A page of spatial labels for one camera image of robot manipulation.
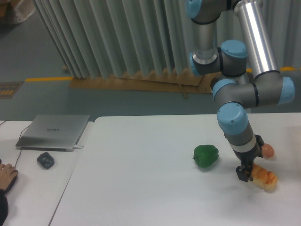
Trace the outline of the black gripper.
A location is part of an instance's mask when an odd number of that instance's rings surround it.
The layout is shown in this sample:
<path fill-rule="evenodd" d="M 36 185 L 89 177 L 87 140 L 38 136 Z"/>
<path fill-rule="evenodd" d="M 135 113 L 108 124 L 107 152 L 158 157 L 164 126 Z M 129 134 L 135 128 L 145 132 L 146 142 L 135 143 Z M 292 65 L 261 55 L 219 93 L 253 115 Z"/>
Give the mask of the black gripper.
<path fill-rule="evenodd" d="M 262 146 L 264 141 L 261 136 L 253 135 L 245 145 L 234 146 L 234 153 L 239 158 L 241 166 L 236 167 L 238 179 L 244 182 L 253 181 L 253 161 L 256 157 L 263 157 Z"/>

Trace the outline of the black sleeved forearm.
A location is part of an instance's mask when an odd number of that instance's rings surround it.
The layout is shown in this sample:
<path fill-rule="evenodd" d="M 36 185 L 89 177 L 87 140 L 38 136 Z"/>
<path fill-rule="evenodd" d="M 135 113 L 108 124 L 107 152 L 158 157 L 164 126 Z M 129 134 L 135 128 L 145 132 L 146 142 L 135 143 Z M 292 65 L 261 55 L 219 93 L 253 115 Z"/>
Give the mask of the black sleeved forearm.
<path fill-rule="evenodd" d="M 0 190 L 0 225 L 3 226 L 6 218 L 8 216 L 8 201 L 5 196 L 5 191 Z"/>

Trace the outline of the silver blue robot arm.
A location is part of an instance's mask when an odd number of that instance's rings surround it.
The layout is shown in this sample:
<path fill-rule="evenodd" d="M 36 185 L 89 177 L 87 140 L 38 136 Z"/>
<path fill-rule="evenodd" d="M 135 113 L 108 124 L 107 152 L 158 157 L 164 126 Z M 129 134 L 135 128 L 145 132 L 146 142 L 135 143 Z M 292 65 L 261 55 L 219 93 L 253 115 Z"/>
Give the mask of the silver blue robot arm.
<path fill-rule="evenodd" d="M 292 102 L 294 83 L 280 75 L 260 0 L 188 0 L 185 7 L 195 41 L 189 55 L 192 71 L 222 74 L 211 83 L 218 124 L 240 159 L 238 178 L 253 180 L 253 162 L 262 157 L 264 142 L 254 134 L 246 110 Z M 217 46 L 216 21 L 228 10 L 239 18 L 244 41 L 227 40 Z"/>

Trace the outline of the person's hand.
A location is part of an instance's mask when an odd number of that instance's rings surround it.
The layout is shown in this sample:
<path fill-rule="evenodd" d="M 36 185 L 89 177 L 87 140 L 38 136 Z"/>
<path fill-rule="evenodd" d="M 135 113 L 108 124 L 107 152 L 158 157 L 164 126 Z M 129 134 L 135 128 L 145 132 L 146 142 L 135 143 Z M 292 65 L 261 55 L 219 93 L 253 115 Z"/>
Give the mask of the person's hand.
<path fill-rule="evenodd" d="M 5 190 L 11 179 L 10 175 L 16 168 L 12 164 L 0 164 L 0 189 Z"/>

